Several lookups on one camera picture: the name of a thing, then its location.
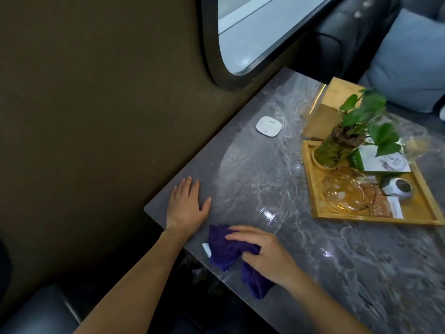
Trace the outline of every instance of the marble table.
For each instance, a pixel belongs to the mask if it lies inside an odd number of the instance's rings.
[[[344,308],[376,333],[445,332],[445,230],[409,225],[313,219],[301,157],[302,111],[322,84],[282,69],[159,193],[144,211],[165,227],[176,183],[201,181],[210,215],[186,249],[280,333],[312,333],[298,303],[275,286],[263,300],[241,281],[241,260],[213,267],[202,243],[209,224],[247,224],[275,233],[297,264]],[[256,131],[263,116],[283,123],[274,137]],[[399,117],[404,135],[427,130]],[[445,210],[445,138],[418,165]]]

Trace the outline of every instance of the person's left hand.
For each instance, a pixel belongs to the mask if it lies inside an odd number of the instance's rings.
[[[180,232],[187,238],[197,231],[207,219],[212,202],[212,198],[207,198],[199,210],[198,193],[199,181],[192,185],[191,177],[175,185],[167,207],[167,230]]]

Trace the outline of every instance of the cleaning rag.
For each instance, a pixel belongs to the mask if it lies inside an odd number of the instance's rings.
[[[211,251],[210,262],[223,271],[227,271],[244,252],[259,254],[261,247],[245,241],[229,241],[226,235],[235,231],[229,230],[228,225],[210,225],[209,248]],[[275,285],[269,279],[258,273],[248,263],[242,263],[242,281],[250,287],[256,299],[263,299],[267,292]]]

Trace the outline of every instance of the hand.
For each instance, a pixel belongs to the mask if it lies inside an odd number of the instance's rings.
[[[246,241],[261,246],[259,255],[244,252],[242,259],[267,279],[289,288],[296,279],[305,275],[272,233],[253,226],[232,226],[229,229],[237,232],[228,234],[227,240]]]
[[[208,198],[199,210],[197,196],[199,181],[192,185],[192,177],[183,179],[173,188],[167,207],[167,230],[177,231],[187,239],[207,219],[212,198]]]

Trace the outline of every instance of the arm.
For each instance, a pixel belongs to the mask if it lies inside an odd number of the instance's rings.
[[[199,210],[199,182],[191,177],[173,189],[167,228],[156,244],[108,292],[75,334],[145,334],[170,270],[186,243],[207,218],[211,199]]]
[[[252,226],[232,226],[231,229],[238,232],[227,235],[226,239],[261,246],[259,255],[245,252],[242,259],[269,280],[286,288],[307,312],[318,333],[371,333],[296,265],[273,234]]]

